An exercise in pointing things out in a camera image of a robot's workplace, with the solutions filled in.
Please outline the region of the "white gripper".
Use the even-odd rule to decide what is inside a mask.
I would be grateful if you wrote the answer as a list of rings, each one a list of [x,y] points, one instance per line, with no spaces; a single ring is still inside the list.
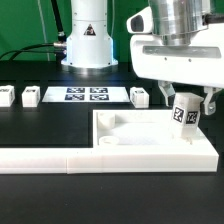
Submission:
[[[224,39],[211,31],[199,32],[189,46],[163,46],[152,35],[134,35],[130,41],[132,65],[138,77],[159,80],[165,104],[171,107],[175,90],[171,82],[206,86],[204,114],[216,112],[224,88]]]

